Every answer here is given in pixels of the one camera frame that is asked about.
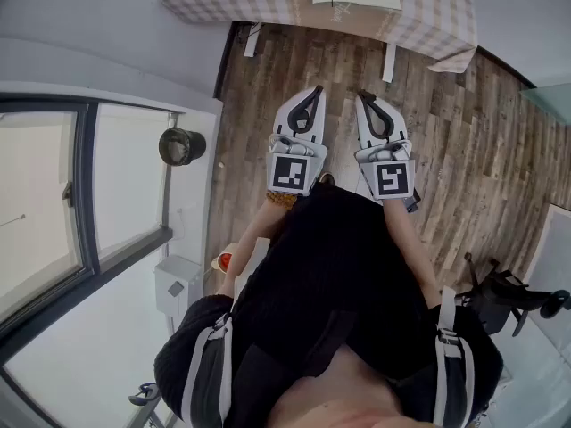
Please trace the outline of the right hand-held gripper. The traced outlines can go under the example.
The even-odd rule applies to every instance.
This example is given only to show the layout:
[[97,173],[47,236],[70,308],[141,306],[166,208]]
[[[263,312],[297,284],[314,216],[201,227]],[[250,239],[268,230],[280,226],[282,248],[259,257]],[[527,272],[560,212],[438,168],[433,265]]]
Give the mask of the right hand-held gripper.
[[355,108],[362,149],[354,157],[372,199],[412,197],[416,169],[404,118],[390,103],[364,89],[357,93]]

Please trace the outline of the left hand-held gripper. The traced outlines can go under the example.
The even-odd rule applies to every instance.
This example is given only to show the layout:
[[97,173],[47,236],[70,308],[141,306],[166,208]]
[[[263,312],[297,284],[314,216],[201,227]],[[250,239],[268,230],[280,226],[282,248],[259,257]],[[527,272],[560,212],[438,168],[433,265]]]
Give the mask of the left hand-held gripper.
[[294,95],[277,110],[266,157],[269,191],[310,194],[327,157],[327,148],[321,144],[326,105],[323,86],[314,86]]

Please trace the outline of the person's left forearm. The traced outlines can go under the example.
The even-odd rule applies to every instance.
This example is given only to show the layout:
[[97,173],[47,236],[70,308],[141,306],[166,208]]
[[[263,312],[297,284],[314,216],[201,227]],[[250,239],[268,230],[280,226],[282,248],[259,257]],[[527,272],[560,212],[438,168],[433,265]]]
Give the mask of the person's left forearm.
[[236,279],[244,272],[259,238],[272,239],[281,227],[289,209],[265,199],[239,239],[229,261],[228,270],[217,294],[235,300]]

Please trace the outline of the person's right forearm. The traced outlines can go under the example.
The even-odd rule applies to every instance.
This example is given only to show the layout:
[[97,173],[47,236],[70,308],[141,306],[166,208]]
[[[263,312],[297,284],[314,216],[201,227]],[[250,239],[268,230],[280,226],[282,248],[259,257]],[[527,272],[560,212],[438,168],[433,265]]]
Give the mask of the person's right forearm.
[[441,303],[433,263],[410,220],[401,199],[383,201],[385,223],[407,266],[415,276],[426,305],[431,309]]

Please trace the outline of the white table leg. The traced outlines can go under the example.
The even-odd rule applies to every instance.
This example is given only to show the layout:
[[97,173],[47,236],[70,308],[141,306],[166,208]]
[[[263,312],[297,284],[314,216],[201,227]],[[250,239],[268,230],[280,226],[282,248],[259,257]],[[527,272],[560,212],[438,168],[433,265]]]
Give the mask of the white table leg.
[[393,81],[393,71],[396,56],[396,44],[388,44],[385,50],[385,62],[383,67],[382,80],[386,83]]
[[262,23],[257,22],[253,24],[247,34],[244,46],[244,56],[248,58],[253,58],[256,52],[256,45],[258,37],[262,28]]

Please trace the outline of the person's black knit garment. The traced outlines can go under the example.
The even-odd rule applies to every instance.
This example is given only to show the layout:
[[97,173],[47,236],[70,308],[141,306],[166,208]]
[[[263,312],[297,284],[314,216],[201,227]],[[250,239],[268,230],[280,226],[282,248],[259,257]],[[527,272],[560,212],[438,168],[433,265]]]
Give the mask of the person's black knit garment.
[[501,376],[501,354],[477,316],[439,289],[426,305],[392,237],[383,203],[318,183],[293,200],[272,239],[259,238],[235,300],[194,302],[154,361],[165,404],[189,428],[267,428],[278,399],[322,374],[349,346],[411,421],[466,428]]

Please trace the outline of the frosted glass panel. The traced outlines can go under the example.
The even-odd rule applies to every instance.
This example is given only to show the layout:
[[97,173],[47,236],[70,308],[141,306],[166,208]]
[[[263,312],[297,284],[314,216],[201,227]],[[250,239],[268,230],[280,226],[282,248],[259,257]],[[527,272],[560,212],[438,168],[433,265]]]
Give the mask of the frosted glass panel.
[[571,126],[571,83],[530,88],[520,94],[558,122]]

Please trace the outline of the white box appliance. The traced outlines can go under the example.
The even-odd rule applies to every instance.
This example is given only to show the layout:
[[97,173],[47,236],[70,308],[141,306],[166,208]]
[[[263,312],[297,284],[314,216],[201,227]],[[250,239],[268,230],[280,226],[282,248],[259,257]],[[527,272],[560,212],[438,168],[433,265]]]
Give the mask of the white box appliance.
[[177,255],[169,255],[153,270],[157,309],[170,319],[174,333],[189,307],[203,297],[203,268]]

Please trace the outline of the black office chair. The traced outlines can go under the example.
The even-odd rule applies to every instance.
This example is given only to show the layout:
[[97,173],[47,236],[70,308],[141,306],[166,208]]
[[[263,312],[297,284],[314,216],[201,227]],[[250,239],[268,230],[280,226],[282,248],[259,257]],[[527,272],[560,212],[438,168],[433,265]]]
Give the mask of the black office chair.
[[512,334],[516,337],[532,311],[538,310],[542,318],[550,319],[562,309],[571,310],[571,293],[566,290],[531,291],[528,284],[524,284],[509,270],[498,272],[500,262],[496,259],[490,259],[492,269],[479,282],[472,254],[467,252],[464,260],[468,264],[472,287],[467,292],[457,294],[455,301],[459,306],[475,311],[489,335],[499,333],[510,315],[517,320]]

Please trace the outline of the white cabinet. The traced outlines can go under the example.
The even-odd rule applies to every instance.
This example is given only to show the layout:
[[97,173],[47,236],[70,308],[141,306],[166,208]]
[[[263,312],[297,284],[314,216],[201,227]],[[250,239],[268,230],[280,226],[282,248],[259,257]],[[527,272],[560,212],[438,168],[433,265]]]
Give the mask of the white cabinet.
[[535,290],[571,292],[571,211],[551,204],[524,282]]

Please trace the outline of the black framed window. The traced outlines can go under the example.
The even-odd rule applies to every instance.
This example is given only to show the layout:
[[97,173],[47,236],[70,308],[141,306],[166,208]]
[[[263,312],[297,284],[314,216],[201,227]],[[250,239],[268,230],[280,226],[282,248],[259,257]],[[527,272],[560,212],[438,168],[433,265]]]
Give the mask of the black framed window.
[[0,94],[0,360],[171,237],[172,111]]

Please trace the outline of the person's neck and chin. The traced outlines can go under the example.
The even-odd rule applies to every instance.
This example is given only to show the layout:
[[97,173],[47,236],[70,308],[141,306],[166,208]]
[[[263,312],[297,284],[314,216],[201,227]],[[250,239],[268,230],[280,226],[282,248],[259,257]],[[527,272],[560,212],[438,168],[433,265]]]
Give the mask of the person's neck and chin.
[[405,428],[411,421],[381,376],[342,345],[317,377],[297,380],[269,413],[267,428]]

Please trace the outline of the dark metal stand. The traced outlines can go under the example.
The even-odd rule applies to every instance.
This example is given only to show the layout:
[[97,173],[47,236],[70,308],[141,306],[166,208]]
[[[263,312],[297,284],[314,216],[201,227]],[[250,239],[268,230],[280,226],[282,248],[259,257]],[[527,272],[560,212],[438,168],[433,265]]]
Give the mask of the dark metal stand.
[[165,428],[157,416],[155,409],[161,402],[161,394],[155,383],[143,383],[135,395],[130,395],[128,401],[135,407],[125,428]]

